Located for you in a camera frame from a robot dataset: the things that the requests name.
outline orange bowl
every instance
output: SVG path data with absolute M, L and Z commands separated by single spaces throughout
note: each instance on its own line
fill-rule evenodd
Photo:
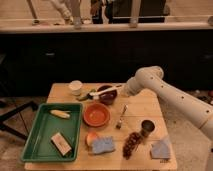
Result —
M 110 112 L 104 104 L 93 103 L 86 107 L 83 119 L 89 126 L 103 126 L 109 121 Z

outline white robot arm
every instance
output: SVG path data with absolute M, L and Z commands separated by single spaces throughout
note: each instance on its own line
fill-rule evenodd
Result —
M 62 18 L 65 21 L 70 20 L 70 17 L 72 16 L 71 14 L 71 9 L 68 8 L 68 1 L 67 0 L 50 0 L 51 4 L 53 7 L 59 11 L 61 14 Z
M 128 96 L 136 95 L 143 88 L 154 91 L 181 111 L 213 142 L 213 106 L 164 82 L 163 75 L 163 70 L 158 66 L 140 68 L 125 84 L 124 93 Z M 206 170 L 213 170 L 213 143 Z

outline utensil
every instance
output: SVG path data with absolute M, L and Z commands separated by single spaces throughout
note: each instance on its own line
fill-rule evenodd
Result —
M 80 96 L 77 96 L 76 100 L 78 100 L 78 101 L 84 101 L 84 100 L 87 100 L 87 99 L 91 99 L 92 100 L 93 96 L 90 96 L 90 94 L 89 94 L 90 92 L 82 94 Z
M 106 90 L 108 88 L 112 87 L 111 85 L 103 85 L 98 88 L 99 91 Z M 92 97 L 99 97 L 99 101 L 105 105 L 111 105 L 114 103 L 115 98 L 117 97 L 117 90 L 108 91 L 105 93 L 100 94 L 99 96 L 92 96 Z
M 105 90 L 102 91 L 97 91 L 97 92 L 90 92 L 90 96 L 99 96 L 103 93 L 109 92 L 109 91 L 113 91 L 113 90 L 117 90 L 119 87 L 121 87 L 122 85 L 117 85 L 117 86 L 112 86 L 110 88 L 107 88 Z
M 119 119 L 119 121 L 116 124 L 116 128 L 117 129 L 121 129 L 121 125 L 122 125 L 122 122 L 123 122 L 123 116 L 124 116 L 127 108 L 128 108 L 128 105 L 125 105 L 124 108 L 123 108 L 123 111 L 121 113 L 120 119 Z

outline small bowl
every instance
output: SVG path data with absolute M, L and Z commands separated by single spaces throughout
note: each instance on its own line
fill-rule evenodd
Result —
M 89 126 L 103 126 L 108 123 L 110 119 L 110 112 L 104 104 L 93 103 L 86 107 L 83 119 Z
M 69 89 L 71 90 L 71 93 L 74 96 L 79 96 L 81 94 L 82 86 L 83 86 L 83 84 L 81 81 L 74 80 L 74 81 L 70 82 Z
M 103 86 L 99 87 L 97 91 L 102 91 L 102 90 L 105 90 L 110 87 L 112 87 L 112 86 L 103 85 Z M 116 97 L 117 97 L 117 90 L 112 90 L 112 91 L 99 95 L 99 101 L 105 105 L 111 105 L 111 104 L 113 104 Z

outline chair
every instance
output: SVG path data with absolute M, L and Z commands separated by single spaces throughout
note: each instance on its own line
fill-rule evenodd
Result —
M 0 54 L 0 91 L 1 91 L 1 94 L 6 94 L 7 96 L 10 96 L 10 82 L 8 80 L 8 73 L 7 71 L 1 67 L 1 63 L 3 62 L 5 58 L 5 55 L 1 55 Z M 0 101 L 0 107 L 3 108 L 6 106 L 6 103 L 3 102 L 3 101 Z M 1 131 L 7 131 L 8 133 L 11 133 L 21 139 L 24 139 L 26 140 L 27 139 L 27 136 L 18 132 L 17 130 L 7 126 L 6 124 L 4 124 L 4 122 L 8 119 L 10 119 L 11 117 L 13 117 L 14 115 L 16 114 L 20 114 L 20 116 L 22 117 L 21 115 L 21 111 L 26 109 L 27 107 L 31 107 L 32 110 L 37 110 L 38 109 L 38 105 L 36 103 L 34 103 L 33 101 L 30 101 L 22 106 L 19 106 L 19 107 L 16 107 L 14 110 L 11 110 L 7 113 L 4 113 L 4 114 L 1 114 L 0 115 L 0 130 Z
M 142 0 L 140 23 L 164 22 L 166 0 Z M 131 16 L 132 0 L 114 1 L 106 7 L 105 15 L 109 23 L 128 23 Z
M 12 116 L 14 116 L 16 114 L 19 114 L 20 111 L 26 109 L 27 107 L 31 107 L 33 111 L 38 109 L 37 104 L 34 103 L 33 101 L 30 101 L 30 102 L 28 102 L 28 103 L 26 103 L 26 104 L 24 104 L 22 106 L 19 106 L 19 107 L 15 108 L 14 110 L 11 110 L 11 111 L 9 111 L 9 112 L 7 112 L 5 114 L 2 114 L 0 116 L 0 130 L 1 131 L 7 131 L 8 133 L 11 133 L 11 134 L 13 134 L 13 135 L 15 135 L 15 136 L 17 136 L 17 137 L 19 137 L 21 139 L 26 140 L 27 139 L 26 135 L 18 132 L 17 130 L 15 130 L 15 129 L 7 126 L 7 125 L 5 125 L 4 121 L 10 119 Z

